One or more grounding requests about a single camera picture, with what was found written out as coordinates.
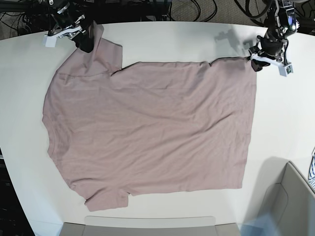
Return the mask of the mauve pink T-shirt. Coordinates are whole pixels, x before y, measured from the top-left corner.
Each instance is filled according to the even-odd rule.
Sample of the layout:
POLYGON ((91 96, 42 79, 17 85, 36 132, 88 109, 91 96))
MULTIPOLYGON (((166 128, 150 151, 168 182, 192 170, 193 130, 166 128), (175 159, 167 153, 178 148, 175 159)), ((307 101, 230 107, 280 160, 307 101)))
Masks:
POLYGON ((48 154, 90 211, 129 195, 239 189, 255 107, 245 58, 137 62, 102 38, 57 69, 43 105, 48 154))

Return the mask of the blue striped cloth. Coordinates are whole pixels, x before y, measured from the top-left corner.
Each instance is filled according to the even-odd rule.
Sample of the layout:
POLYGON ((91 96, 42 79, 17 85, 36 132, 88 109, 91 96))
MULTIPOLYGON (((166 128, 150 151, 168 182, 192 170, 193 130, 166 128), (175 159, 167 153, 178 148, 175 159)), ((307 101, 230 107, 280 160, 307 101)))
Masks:
POLYGON ((312 159, 308 173, 308 183, 313 189, 315 189, 315 148, 312 151, 312 159))

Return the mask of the grey cardboard box right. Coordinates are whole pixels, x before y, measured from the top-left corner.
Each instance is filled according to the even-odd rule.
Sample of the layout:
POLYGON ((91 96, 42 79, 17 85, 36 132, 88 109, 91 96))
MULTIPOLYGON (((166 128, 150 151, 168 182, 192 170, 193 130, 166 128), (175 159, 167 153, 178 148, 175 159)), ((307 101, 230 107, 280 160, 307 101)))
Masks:
POLYGON ((266 213, 277 218, 281 236, 315 234, 315 190, 292 162, 286 164, 281 182, 266 190, 258 216, 266 213))

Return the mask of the blue translucent sheet corner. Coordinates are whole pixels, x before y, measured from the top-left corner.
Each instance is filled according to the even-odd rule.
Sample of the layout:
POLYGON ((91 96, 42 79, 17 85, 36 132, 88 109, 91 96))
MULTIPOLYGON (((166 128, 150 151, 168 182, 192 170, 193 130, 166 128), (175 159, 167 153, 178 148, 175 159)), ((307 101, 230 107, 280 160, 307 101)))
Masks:
POLYGON ((240 225, 240 234, 242 236, 280 236, 277 218, 270 213, 260 215, 240 225))

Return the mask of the grey bin bottom edge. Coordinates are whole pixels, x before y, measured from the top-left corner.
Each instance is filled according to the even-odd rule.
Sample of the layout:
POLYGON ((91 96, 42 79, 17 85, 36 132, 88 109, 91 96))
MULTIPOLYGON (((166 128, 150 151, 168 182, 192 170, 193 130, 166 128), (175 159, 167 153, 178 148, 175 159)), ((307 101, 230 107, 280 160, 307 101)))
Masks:
POLYGON ((235 223, 216 225, 212 216, 115 218, 87 216, 84 224, 65 222, 61 236, 239 236, 235 223))

